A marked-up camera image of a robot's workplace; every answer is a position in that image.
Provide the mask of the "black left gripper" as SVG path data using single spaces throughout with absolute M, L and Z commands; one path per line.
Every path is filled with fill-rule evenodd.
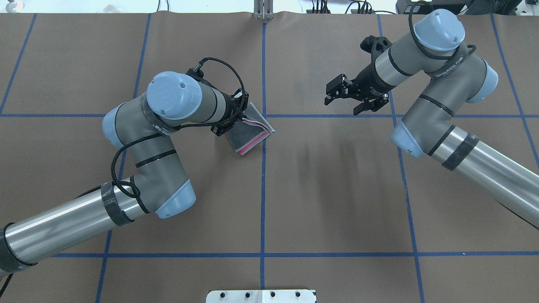
M 248 107 L 249 94 L 244 88 L 241 77 L 234 68 L 231 71 L 240 82 L 234 94 L 226 94 L 204 79 L 204 73 L 200 67 L 190 68 L 187 75 L 197 81 L 201 88 L 202 103 L 193 115 L 187 118 L 189 127 L 210 127 L 216 136 L 221 136 L 232 129 L 241 120 L 245 109 Z

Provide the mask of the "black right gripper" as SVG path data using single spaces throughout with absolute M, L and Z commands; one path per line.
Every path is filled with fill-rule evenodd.
M 325 106 L 329 105 L 337 98 L 350 98 L 348 88 L 352 85 L 352 95 L 361 101 L 353 109 L 353 115 L 365 111 L 377 112 L 389 103 L 389 94 L 395 85 L 390 85 L 383 80 L 375 67 L 376 59 L 392 46 L 386 37 L 369 36 L 360 42 L 360 48 L 370 54 L 371 62 L 365 67 L 352 82 L 345 74 L 337 75 L 326 84 Z

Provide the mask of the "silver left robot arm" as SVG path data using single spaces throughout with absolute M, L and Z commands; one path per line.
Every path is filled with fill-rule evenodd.
M 146 214 L 169 218 L 196 201 L 194 186 L 173 141 L 182 130 L 208 128 L 220 136 L 242 118 L 248 90 L 232 69 L 229 92 L 200 66 L 164 71 L 143 92 L 107 113 L 104 136 L 115 147 L 109 177 L 70 201 L 1 228 L 1 276 L 128 226 Z

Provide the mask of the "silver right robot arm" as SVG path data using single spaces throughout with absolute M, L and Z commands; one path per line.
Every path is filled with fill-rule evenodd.
M 452 123 L 465 104 L 495 90 L 499 77 L 476 47 L 465 42 L 465 30 L 454 13 L 438 8 L 418 22 L 412 5 L 409 32 L 397 42 L 366 37 L 360 48 L 371 62 L 354 79 L 340 74 L 326 85 L 325 105 L 337 98 L 359 101 L 353 114 L 376 112 L 389 103 L 389 92 L 424 72 L 430 82 L 391 133 L 391 141 L 413 157 L 429 155 L 445 169 L 465 176 L 511 213 L 538 228 L 538 176 Z

